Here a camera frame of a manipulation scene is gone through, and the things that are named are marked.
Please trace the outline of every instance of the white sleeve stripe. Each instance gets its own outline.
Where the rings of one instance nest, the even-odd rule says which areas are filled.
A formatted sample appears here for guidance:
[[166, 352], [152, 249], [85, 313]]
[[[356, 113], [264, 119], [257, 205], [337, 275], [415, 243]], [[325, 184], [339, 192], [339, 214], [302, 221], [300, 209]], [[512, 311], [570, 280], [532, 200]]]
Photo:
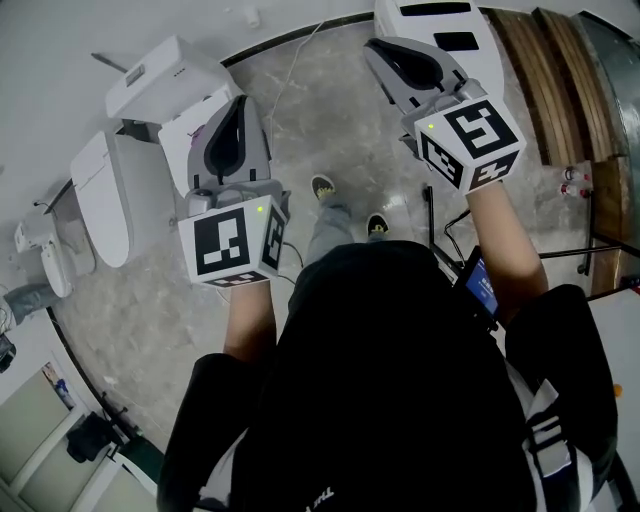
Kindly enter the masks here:
[[580, 512], [587, 510], [593, 499], [593, 468], [591, 460], [576, 448], [576, 471], [580, 487]]

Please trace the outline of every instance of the tiled floor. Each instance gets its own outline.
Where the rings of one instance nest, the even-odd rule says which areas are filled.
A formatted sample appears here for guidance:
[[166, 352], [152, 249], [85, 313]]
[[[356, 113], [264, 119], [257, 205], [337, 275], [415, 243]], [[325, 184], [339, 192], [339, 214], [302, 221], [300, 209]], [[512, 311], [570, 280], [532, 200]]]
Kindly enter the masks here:
[[[362, 46], [373, 36], [366, 22], [316, 34], [298, 59], [274, 119], [273, 176], [292, 191], [292, 219], [285, 238], [303, 256], [316, 219], [313, 173], [332, 176], [353, 210], [356, 240], [364, 239], [364, 221], [374, 210], [389, 217], [394, 238], [425, 242], [427, 236], [421, 184], [435, 189], [437, 238], [444, 224], [465, 208], [447, 184], [431, 176], [406, 147], [400, 116], [389, 105], [366, 68]], [[237, 83], [253, 96], [268, 117], [286, 78], [299, 41], [252, 57], [231, 69]], [[506, 181], [518, 213], [538, 250], [560, 250], [585, 243], [586, 204], [562, 198], [558, 169], [540, 164], [522, 91], [502, 52], [505, 100], [529, 146], [516, 174]], [[58, 206], [61, 218], [78, 215], [73, 193]], [[454, 228], [463, 252], [476, 243], [470, 220]], [[576, 273], [580, 258], [546, 264], [552, 285], [586, 286]], [[295, 279], [299, 264], [285, 248], [281, 273]], [[273, 285], [278, 327], [287, 316], [292, 285]], [[125, 268], [101, 261], [74, 294], [55, 312], [81, 364], [101, 389], [127, 405], [131, 418], [161, 449], [165, 448], [194, 361], [222, 348], [228, 306], [215, 290], [192, 286], [177, 233]]]

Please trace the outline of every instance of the shoe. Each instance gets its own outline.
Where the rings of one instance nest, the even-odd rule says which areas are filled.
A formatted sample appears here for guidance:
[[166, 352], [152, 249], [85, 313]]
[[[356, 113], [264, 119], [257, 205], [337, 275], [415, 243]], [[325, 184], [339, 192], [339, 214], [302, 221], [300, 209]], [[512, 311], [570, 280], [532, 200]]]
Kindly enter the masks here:
[[383, 235], [389, 233], [389, 224], [379, 213], [369, 215], [369, 220], [367, 221], [367, 235], [371, 236], [373, 233], [381, 233]]
[[318, 201], [327, 197], [327, 194], [336, 193], [336, 186], [333, 184], [333, 181], [324, 174], [316, 174], [311, 178], [311, 188], [313, 189], [313, 194], [318, 198]]

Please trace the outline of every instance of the leg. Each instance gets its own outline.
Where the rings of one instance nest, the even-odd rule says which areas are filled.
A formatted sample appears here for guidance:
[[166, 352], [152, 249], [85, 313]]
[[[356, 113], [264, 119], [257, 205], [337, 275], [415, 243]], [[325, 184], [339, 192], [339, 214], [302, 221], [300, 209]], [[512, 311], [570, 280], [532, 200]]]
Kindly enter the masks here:
[[[320, 215], [313, 229], [307, 249], [305, 266], [321, 259], [339, 245], [354, 243], [349, 226], [351, 213], [347, 205], [336, 195], [335, 187], [325, 176], [314, 176], [314, 193], [320, 201]], [[324, 180], [326, 187], [318, 187], [317, 180]]]

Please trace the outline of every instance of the sticker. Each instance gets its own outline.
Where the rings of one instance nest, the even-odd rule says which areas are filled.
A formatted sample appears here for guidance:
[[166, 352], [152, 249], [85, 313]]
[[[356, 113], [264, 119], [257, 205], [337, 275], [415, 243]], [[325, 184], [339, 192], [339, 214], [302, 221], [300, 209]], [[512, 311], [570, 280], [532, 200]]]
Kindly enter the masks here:
[[518, 142], [517, 137], [488, 100], [463, 107], [445, 114], [444, 117], [474, 159]]
[[249, 263], [243, 208], [197, 220], [193, 229], [198, 275]]
[[244, 274], [238, 274], [237, 276], [229, 276], [214, 281], [208, 281], [207, 284], [212, 284], [220, 288], [231, 288], [232, 286], [241, 286], [243, 284], [258, 283], [260, 281], [266, 281], [267, 278], [258, 272], [245, 272]]
[[464, 166], [424, 133], [420, 133], [420, 135], [422, 156], [424, 161], [427, 162], [429, 169], [432, 171], [437, 170], [451, 183], [453, 183], [454, 187], [459, 189]]
[[274, 270], [278, 270], [285, 224], [286, 221], [284, 217], [272, 206], [269, 212], [267, 236], [265, 237], [264, 247], [262, 248], [262, 261]]
[[493, 162], [483, 164], [480, 167], [476, 168], [476, 170], [473, 172], [473, 178], [471, 178], [469, 190], [471, 191], [478, 187], [482, 187], [487, 183], [499, 180], [500, 178], [503, 178], [504, 176], [509, 174], [511, 167], [513, 166], [513, 162], [515, 162], [517, 156], [518, 152], [515, 151], [508, 155], [501, 156]]

